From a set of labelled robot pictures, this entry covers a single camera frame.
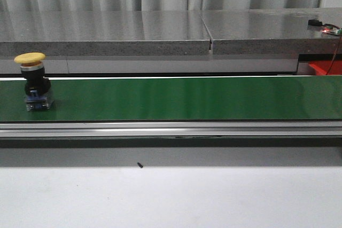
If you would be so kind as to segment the yellow mushroom push button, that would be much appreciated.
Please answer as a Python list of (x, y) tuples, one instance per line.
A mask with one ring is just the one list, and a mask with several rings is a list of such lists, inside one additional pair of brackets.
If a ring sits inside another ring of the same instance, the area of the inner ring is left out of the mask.
[(23, 53), (14, 58), (20, 64), (21, 73), (26, 79), (25, 104), (27, 111), (50, 109), (53, 103), (51, 82), (45, 77), (45, 67), (41, 52)]

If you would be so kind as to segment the red tray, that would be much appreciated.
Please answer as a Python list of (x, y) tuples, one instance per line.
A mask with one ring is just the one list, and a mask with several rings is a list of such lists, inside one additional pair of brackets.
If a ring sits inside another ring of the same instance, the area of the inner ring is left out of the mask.
[(341, 75), (342, 62), (341, 60), (334, 61), (331, 69), (329, 70), (331, 61), (310, 61), (309, 66), (315, 71), (315, 75)]

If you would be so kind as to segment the small green circuit board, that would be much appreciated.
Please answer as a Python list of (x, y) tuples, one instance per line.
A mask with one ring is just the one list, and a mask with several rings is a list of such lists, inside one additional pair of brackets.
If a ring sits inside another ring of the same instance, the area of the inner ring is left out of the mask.
[(336, 25), (330, 23), (323, 23), (322, 21), (316, 19), (309, 19), (308, 25), (313, 27), (319, 27), (322, 33), (341, 36), (341, 28)]

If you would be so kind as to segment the aluminium conveyor frame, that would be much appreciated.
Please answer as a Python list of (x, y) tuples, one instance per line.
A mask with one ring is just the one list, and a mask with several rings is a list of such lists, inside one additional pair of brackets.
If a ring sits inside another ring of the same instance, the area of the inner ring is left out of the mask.
[[(113, 78), (53, 78), (84, 80)], [(2, 138), (340, 137), (339, 120), (163, 120), (2, 122)]]

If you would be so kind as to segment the grey stone bench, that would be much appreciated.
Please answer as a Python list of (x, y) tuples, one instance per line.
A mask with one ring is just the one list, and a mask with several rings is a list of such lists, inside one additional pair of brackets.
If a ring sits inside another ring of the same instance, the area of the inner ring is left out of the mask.
[(16, 55), (42, 52), (49, 74), (304, 73), (330, 57), (340, 8), (1, 13), (1, 75)]

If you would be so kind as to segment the green conveyor belt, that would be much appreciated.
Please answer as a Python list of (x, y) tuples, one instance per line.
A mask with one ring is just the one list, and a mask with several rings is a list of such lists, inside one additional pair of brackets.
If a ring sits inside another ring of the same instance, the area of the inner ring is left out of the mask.
[(339, 120), (340, 76), (53, 80), (29, 112), (25, 82), (1, 82), (1, 121)]

